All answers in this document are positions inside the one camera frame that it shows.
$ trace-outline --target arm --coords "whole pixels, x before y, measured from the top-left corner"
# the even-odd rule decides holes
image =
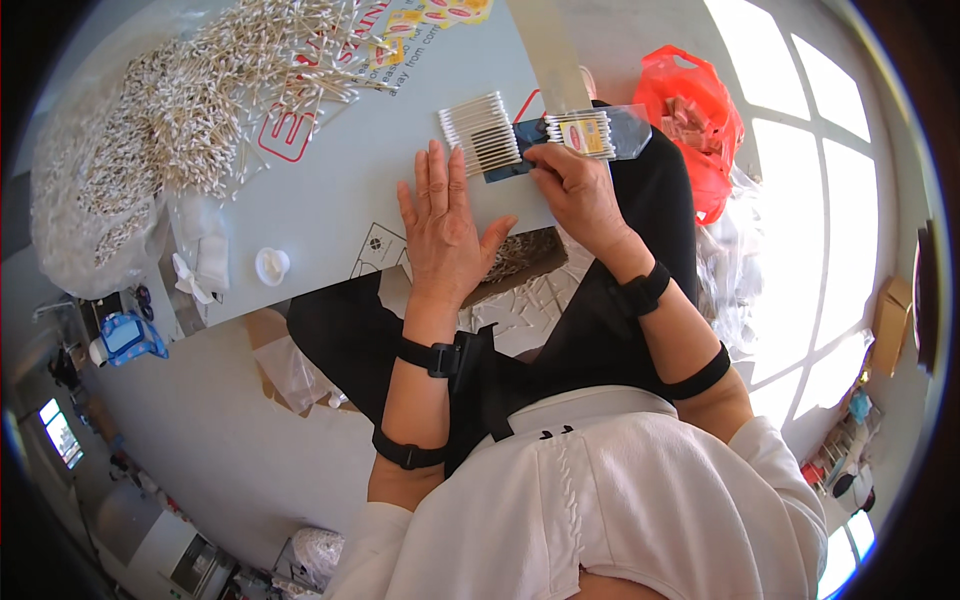
[[[606,165],[559,144],[534,146],[524,156],[537,163],[530,175],[557,221],[607,266],[618,283],[653,271],[656,259],[624,222]],[[639,321],[664,383],[684,381],[720,350],[709,324],[672,279],[660,307]],[[725,443],[754,416],[747,389],[733,368],[704,392],[679,400],[677,414]]]
[[[419,151],[415,160],[416,196],[405,181],[396,186],[414,277],[403,337],[424,346],[453,342],[461,303],[490,270],[497,249],[516,224],[513,215],[500,217],[478,239],[463,151],[455,149],[444,165],[440,142],[431,140],[429,148],[429,153]],[[397,359],[383,433],[397,444],[439,448],[446,444],[449,426],[447,380]],[[377,454],[367,500],[414,511],[443,480],[443,465],[404,470]]]

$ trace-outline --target black pants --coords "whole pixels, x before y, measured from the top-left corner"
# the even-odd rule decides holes
[[[639,157],[611,162],[610,169],[627,224],[695,301],[693,200],[680,150],[654,129]],[[662,382],[639,323],[618,316],[605,286],[609,277],[607,268],[594,260],[531,365],[496,354],[506,414],[554,394],[595,385],[628,385],[660,393]],[[403,321],[380,304],[379,286],[380,273],[344,281],[294,298],[287,315],[297,346],[376,424],[383,419],[403,329]],[[447,475],[488,433],[478,391],[451,399]]]

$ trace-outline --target person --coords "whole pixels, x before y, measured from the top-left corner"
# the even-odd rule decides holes
[[[488,349],[464,367],[484,339],[456,332],[457,311],[516,217],[478,235],[463,154],[444,164],[437,141],[396,189],[405,318],[380,304],[379,274],[291,302],[291,336],[377,448],[324,597],[815,597],[823,507],[692,303],[679,149],[654,130],[609,173],[556,144],[525,157],[596,257],[529,364]]]

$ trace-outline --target right hand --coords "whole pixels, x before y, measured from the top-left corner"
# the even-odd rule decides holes
[[[636,240],[623,220],[607,166],[564,145],[538,144],[523,153],[550,212],[573,239],[606,262],[615,249]]]

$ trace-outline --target floor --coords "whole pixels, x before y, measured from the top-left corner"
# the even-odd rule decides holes
[[[640,58],[666,43],[712,62],[730,89],[747,128],[736,161],[762,177],[768,191],[770,265],[757,307],[764,342],[737,367],[755,411],[782,424],[791,449],[805,456],[852,381],[858,351],[862,357],[852,334],[866,322],[875,273],[889,272],[892,261],[876,251],[878,236],[889,239],[895,199],[865,60],[814,0],[558,4],[581,63],[608,102],[630,102]],[[823,66],[793,35],[838,68]],[[849,91],[837,70],[855,82],[865,123],[849,110],[849,94],[835,102],[824,96]],[[867,139],[858,135],[866,123]],[[500,321],[501,351],[537,346],[588,261],[575,252],[562,271],[488,302],[461,323]],[[302,419],[265,399],[242,321],[178,342],[168,361],[132,361],[98,378],[131,456],[202,532],[243,561],[269,566],[305,525],[345,531],[365,499],[371,424],[326,407]]]

